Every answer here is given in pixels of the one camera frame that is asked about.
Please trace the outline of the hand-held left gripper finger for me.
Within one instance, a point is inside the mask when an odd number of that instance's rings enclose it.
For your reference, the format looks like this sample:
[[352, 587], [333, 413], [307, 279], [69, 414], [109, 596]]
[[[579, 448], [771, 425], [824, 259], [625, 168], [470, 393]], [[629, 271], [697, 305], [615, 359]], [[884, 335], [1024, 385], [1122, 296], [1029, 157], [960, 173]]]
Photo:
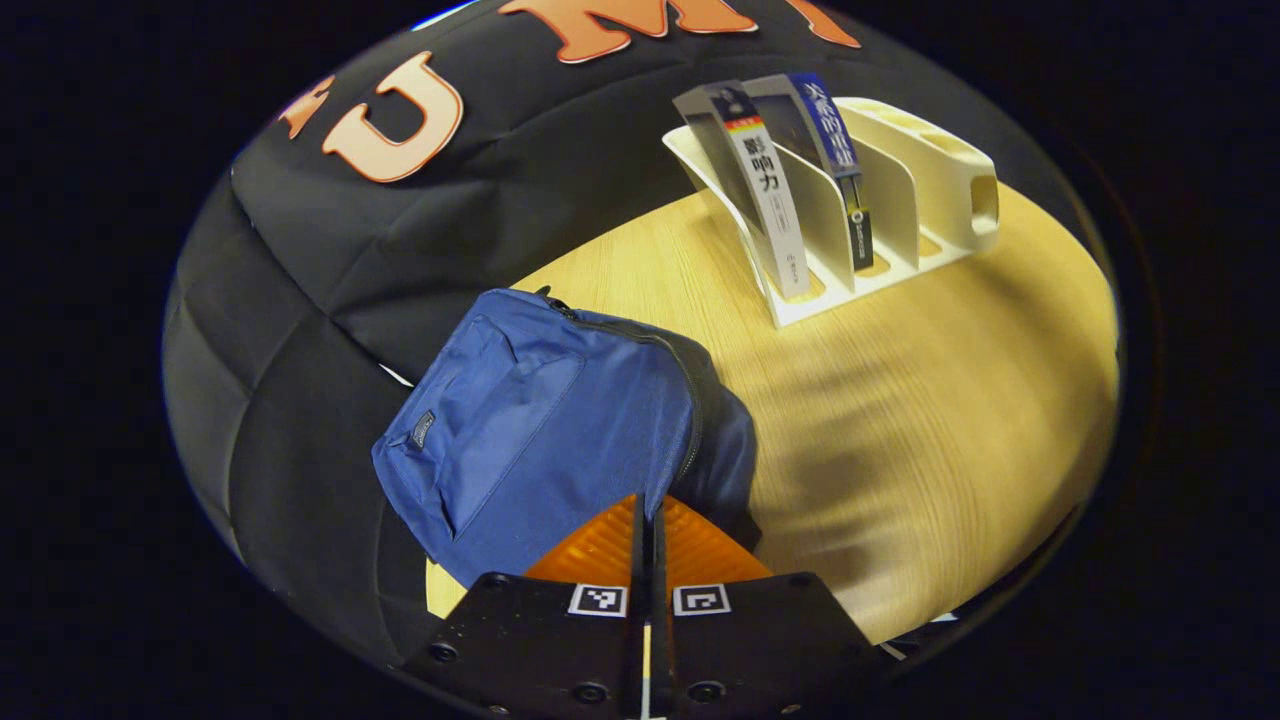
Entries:
[[832, 719], [879, 680], [879, 648], [817, 574], [771, 571], [673, 497], [653, 529], [671, 717]]
[[406, 662], [407, 676], [485, 719], [641, 716], [650, 523], [643, 496], [611, 514], [626, 582], [485, 573]]

